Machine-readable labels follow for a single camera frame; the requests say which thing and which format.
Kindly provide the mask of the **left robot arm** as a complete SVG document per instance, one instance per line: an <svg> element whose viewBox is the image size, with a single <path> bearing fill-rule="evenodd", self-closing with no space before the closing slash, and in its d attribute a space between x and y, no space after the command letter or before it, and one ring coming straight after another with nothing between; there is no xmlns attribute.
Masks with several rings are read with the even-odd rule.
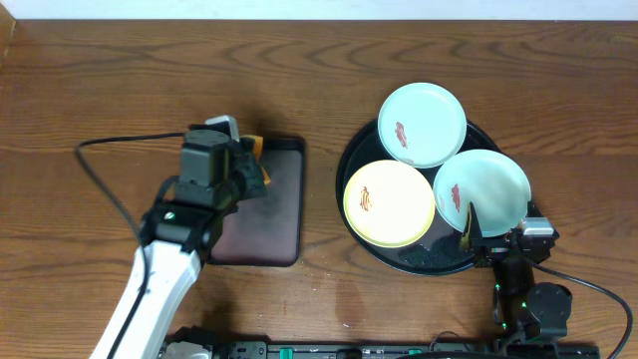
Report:
<svg viewBox="0 0 638 359"><path fill-rule="evenodd" d="M180 138L179 173L163 181L140 223L89 166L82 149L75 148L78 162L121 213L139 245L95 358L157 357L176 310L221 238L224 219L240 201L267 193L257 137L197 125Z"/></svg>

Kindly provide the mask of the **yellow plate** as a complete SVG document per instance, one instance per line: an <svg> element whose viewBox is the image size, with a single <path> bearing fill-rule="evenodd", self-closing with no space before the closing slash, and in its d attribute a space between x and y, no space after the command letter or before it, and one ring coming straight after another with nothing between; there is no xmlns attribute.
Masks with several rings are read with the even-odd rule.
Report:
<svg viewBox="0 0 638 359"><path fill-rule="evenodd" d="M342 199L347 223L369 244L398 248L421 239L433 224L436 202L428 180L415 168L381 160L359 168Z"/></svg>

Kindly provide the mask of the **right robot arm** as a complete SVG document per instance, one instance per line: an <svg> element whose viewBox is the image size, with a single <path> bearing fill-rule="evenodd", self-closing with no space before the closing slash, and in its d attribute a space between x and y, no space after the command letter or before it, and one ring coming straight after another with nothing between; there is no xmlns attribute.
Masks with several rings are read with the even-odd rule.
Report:
<svg viewBox="0 0 638 359"><path fill-rule="evenodd" d="M489 267L494 274L492 311L504 335L494 340L493 350L502 356L524 346L555 353L556 341L567 335L571 292L563 285L537 282L532 270L549 258L558 238L545 217L525 217L509 232L485 237L475 206L468 205L460 248L474 255L474 266Z"/></svg>

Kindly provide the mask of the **green and orange sponge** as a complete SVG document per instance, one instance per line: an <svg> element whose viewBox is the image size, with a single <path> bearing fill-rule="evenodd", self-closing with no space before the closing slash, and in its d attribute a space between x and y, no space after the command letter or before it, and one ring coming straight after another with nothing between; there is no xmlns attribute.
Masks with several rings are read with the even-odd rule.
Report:
<svg viewBox="0 0 638 359"><path fill-rule="evenodd" d="M245 135L245 136L242 136L241 139L245 141L251 140L253 142L252 152L255 157L255 160L257 161L257 164L261 168L262 175L263 175L263 183L265 185L269 185L271 183L271 178L268 175L265 168L260 164L260 158L263 153L263 147L264 147L264 139L257 135Z"/></svg>

